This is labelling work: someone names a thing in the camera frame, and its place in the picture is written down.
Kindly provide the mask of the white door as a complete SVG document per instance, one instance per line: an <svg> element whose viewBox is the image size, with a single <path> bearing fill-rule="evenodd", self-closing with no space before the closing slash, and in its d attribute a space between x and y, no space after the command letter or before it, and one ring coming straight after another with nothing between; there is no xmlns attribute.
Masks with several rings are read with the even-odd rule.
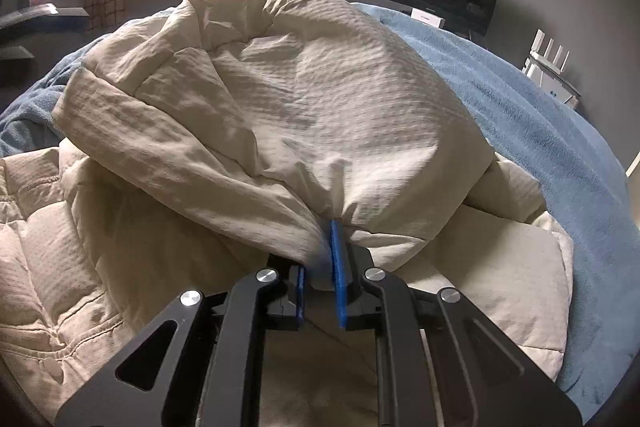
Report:
<svg viewBox="0 0 640 427"><path fill-rule="evenodd" d="M640 153L626 170L627 190L634 223L640 228Z"/></svg>

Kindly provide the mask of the white box under router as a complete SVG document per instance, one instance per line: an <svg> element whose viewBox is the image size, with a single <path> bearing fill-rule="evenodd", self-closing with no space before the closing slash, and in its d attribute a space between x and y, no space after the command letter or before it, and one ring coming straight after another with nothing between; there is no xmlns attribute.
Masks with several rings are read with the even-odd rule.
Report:
<svg viewBox="0 0 640 427"><path fill-rule="evenodd" d="M579 95L555 72L551 72L544 65L528 58L523 67L523 74L551 98L571 109L577 108Z"/></svg>

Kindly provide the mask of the white wifi router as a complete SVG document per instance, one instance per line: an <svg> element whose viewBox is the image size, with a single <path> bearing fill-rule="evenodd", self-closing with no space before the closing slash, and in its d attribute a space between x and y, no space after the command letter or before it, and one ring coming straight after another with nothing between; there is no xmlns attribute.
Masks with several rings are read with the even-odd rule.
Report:
<svg viewBox="0 0 640 427"><path fill-rule="evenodd" d="M533 70L533 67L536 66L548 72L549 75L561 77L566 69L569 57L569 49L562 46L562 44L556 43L553 38L548 37L544 31L538 29L525 59L522 72L528 75Z"/></svg>

